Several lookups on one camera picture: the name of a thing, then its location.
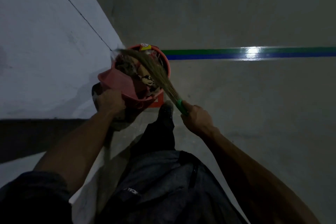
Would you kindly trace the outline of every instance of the sleeve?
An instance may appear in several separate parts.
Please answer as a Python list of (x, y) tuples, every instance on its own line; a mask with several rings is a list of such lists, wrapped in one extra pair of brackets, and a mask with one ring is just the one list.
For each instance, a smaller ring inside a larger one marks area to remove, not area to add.
[(72, 223), (70, 193), (56, 173), (23, 173), (0, 189), (2, 223)]

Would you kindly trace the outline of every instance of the broom bristles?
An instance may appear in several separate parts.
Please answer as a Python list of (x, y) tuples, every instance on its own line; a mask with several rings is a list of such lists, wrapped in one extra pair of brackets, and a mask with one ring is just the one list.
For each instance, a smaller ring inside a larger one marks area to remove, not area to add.
[(181, 98), (174, 89), (174, 86), (171, 84), (163, 66), (157, 64), (155, 60), (146, 53), (130, 49), (119, 49), (118, 51), (120, 51), (123, 55), (128, 55), (137, 59), (145, 67), (145, 69), (147, 69), (154, 82), (166, 92), (170, 100), (176, 105), (177, 101)]

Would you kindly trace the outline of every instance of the hand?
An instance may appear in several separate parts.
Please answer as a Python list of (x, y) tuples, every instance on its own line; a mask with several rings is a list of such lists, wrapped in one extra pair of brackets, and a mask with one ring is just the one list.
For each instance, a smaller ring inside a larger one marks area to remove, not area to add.
[(199, 137), (208, 134), (213, 128), (209, 113), (198, 105), (191, 105), (187, 101), (182, 101), (182, 103), (189, 113), (188, 116), (181, 114), (185, 126)]
[(121, 98), (121, 91), (106, 90), (97, 98), (99, 112), (106, 112), (108, 114), (117, 114), (125, 109), (125, 102)]

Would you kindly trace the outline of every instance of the person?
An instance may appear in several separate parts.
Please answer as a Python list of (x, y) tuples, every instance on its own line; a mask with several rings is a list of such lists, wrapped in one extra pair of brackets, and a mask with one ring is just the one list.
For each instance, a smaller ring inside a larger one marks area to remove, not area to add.
[[(113, 117), (125, 108), (121, 92), (113, 90), (98, 104), (99, 111), (47, 151), (33, 171), (1, 189), (2, 223), (72, 223), (69, 198), (83, 185)], [(319, 223), (292, 190), (221, 135), (207, 111), (183, 104), (189, 113), (181, 115), (183, 123), (211, 150), (250, 223)], [(208, 168), (175, 150), (172, 112), (166, 102), (131, 148), (96, 223), (247, 223)]]

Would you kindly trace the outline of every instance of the forearm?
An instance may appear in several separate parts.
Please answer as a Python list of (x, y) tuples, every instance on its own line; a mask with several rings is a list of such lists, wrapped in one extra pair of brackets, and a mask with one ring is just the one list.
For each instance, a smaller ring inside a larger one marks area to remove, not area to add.
[(219, 129), (208, 128), (201, 138), (252, 224), (319, 223), (294, 192), (221, 135)]
[(98, 112), (62, 138), (37, 163), (34, 170), (60, 174), (75, 193), (84, 183), (113, 120), (113, 112)]

